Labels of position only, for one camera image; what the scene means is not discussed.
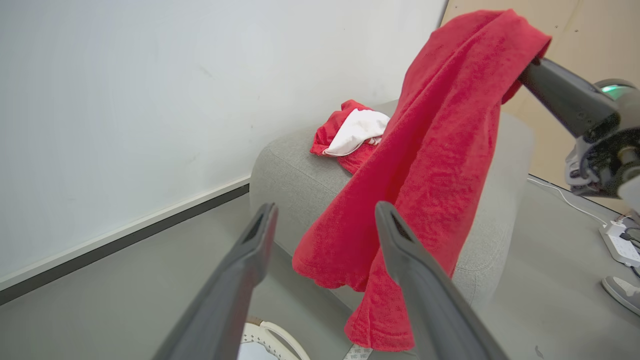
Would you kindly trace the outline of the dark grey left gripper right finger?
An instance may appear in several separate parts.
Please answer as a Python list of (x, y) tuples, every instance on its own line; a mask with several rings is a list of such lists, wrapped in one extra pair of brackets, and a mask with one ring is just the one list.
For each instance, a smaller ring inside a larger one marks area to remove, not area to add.
[(507, 355), (441, 265), (389, 202), (375, 205), (388, 275), (400, 287), (421, 360), (505, 360)]

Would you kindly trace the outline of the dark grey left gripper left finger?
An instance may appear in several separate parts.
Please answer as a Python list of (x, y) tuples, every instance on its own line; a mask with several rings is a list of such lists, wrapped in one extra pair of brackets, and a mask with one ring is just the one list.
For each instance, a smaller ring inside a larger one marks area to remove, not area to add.
[(268, 273), (278, 208), (263, 203), (154, 355), (235, 360), (254, 288)]

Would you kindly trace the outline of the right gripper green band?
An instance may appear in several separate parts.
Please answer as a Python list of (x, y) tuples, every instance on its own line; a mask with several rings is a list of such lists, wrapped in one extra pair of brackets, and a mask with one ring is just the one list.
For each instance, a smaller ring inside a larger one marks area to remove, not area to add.
[(570, 192), (618, 199), (639, 176), (639, 87), (624, 79), (591, 84), (546, 58), (533, 59), (519, 82), (576, 138), (565, 159)]

